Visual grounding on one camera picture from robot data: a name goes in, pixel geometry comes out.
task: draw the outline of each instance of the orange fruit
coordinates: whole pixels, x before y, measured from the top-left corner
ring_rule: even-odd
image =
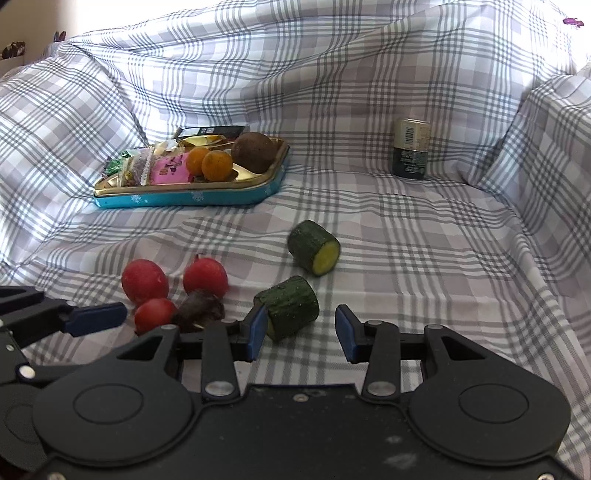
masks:
[[[201,165],[205,155],[209,153],[209,149],[205,147],[195,147],[187,155],[187,170],[191,175],[201,177],[203,170]]]
[[[224,181],[232,173],[234,162],[228,152],[211,150],[201,163],[203,176],[209,181]]]

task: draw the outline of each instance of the barcode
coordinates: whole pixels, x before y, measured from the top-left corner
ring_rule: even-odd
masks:
[[[414,128],[406,127],[404,132],[404,143],[407,145],[414,145]]]

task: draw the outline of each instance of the wall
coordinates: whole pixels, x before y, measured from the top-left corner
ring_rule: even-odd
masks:
[[[215,0],[11,0],[0,10],[0,50],[27,42],[25,61],[39,57],[56,30],[68,38],[101,28],[121,27]]]

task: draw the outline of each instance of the red radish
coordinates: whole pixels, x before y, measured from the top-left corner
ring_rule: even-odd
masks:
[[[228,292],[228,275],[222,264],[213,258],[196,257],[185,270],[183,287],[187,293],[201,288],[221,299]]]
[[[176,311],[176,306],[169,299],[150,299],[135,311],[135,331],[140,335],[166,325]]]
[[[168,278],[158,265],[143,258],[127,264],[121,275],[121,285],[137,306],[149,299],[168,297]]]

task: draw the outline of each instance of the plaid bedsheet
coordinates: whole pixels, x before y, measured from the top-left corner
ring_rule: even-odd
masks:
[[[226,266],[226,309],[240,318],[255,293],[301,274],[285,239],[312,219],[342,243],[334,273],[309,278],[320,318],[266,340],[258,362],[237,365],[241,383],[359,384],[364,367],[345,362],[334,332],[339,303],[406,332],[443,323],[564,391],[559,455],[591,478],[591,55],[585,29],[562,23],[576,3],[560,5],[227,0],[54,46],[0,83],[0,283],[126,301],[121,271],[143,257],[180,302],[199,253]],[[433,127],[428,180],[388,173],[401,116]],[[278,194],[253,207],[94,207],[107,156],[219,124],[292,145]],[[132,337],[129,319],[28,354],[88,362]],[[418,365],[402,368],[415,388]],[[189,365],[185,383],[198,377]]]

